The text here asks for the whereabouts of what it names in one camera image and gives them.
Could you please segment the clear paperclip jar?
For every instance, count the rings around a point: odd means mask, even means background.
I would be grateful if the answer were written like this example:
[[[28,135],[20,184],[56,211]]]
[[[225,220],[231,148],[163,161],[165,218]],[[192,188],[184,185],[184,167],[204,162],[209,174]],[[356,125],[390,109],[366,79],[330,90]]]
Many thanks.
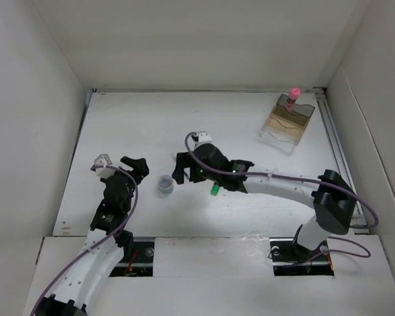
[[[174,191],[173,178],[167,174],[161,175],[157,180],[157,189],[161,194],[171,194]]]

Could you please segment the pink capped marker tube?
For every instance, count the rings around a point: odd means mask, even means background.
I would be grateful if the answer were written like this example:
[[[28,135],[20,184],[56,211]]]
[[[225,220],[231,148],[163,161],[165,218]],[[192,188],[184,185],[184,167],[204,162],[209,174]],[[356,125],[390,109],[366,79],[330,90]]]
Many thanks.
[[[288,97],[286,100],[286,109],[289,113],[291,113],[293,111],[294,105],[297,101],[297,99],[300,96],[300,89],[299,88],[292,88],[289,93],[288,93]]]

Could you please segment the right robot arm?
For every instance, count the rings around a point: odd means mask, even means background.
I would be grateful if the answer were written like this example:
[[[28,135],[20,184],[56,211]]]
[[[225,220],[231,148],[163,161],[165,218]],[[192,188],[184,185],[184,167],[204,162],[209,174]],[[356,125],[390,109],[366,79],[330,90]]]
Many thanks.
[[[230,160],[209,142],[176,154],[172,178],[177,184],[184,183],[186,169],[192,183],[210,180],[230,192],[266,194],[312,209],[313,216],[298,227],[290,245],[298,259],[307,259],[327,238],[350,230],[355,194],[335,171],[327,169],[316,179],[285,176],[252,161]]]

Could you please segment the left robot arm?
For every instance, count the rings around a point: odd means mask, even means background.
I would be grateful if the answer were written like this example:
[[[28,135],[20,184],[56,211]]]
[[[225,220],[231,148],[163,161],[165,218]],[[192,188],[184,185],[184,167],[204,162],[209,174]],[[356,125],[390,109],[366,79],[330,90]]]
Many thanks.
[[[134,214],[138,186],[149,175],[146,159],[121,158],[115,166],[99,155],[91,171],[104,183],[103,199],[79,254],[47,285],[31,315],[87,315],[100,286],[120,261],[133,255],[133,234],[125,229]]]

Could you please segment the green cap black highlighter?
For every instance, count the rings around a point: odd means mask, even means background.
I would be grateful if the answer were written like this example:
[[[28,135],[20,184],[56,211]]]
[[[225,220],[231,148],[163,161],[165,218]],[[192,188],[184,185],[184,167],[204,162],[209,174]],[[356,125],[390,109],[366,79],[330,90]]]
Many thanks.
[[[211,195],[217,196],[217,194],[219,193],[219,190],[220,190],[220,186],[218,184],[214,184],[211,188]]]

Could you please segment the tiered clear desk organizer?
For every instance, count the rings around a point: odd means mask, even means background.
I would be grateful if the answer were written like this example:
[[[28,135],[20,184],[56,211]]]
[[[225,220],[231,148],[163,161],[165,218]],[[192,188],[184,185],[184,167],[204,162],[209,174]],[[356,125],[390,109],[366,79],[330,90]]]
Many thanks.
[[[281,94],[265,119],[259,137],[278,150],[291,154],[299,145],[314,112],[314,106],[298,104],[296,99]]]

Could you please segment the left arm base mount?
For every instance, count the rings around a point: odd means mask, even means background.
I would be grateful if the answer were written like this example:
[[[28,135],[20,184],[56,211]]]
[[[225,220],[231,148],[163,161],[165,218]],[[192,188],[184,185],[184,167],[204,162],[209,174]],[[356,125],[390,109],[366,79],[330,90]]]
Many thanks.
[[[154,239],[135,239],[132,251],[112,270],[110,277],[152,277]]]

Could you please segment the aluminium rail right side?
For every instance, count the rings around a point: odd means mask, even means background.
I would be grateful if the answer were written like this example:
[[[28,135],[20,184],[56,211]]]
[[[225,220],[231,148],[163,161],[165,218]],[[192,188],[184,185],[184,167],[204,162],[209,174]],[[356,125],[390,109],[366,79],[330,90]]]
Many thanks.
[[[314,88],[313,93],[315,95],[319,112],[325,126],[327,138],[329,140],[330,147],[332,149],[332,153],[337,164],[338,172],[340,173],[341,177],[346,181],[346,183],[350,186],[350,188],[354,192],[356,192],[356,189],[354,188],[354,182],[352,180],[352,176],[350,174],[350,170],[348,168],[348,164],[345,158],[345,154],[340,143],[338,132],[332,119],[332,114],[329,109],[325,90],[323,88]]]

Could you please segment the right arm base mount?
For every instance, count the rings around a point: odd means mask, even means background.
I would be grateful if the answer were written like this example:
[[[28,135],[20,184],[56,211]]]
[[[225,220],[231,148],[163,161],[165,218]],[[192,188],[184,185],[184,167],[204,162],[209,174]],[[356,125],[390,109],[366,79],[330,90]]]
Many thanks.
[[[307,250],[294,243],[293,238],[270,238],[268,258],[276,277],[334,276],[327,242],[316,250]]]

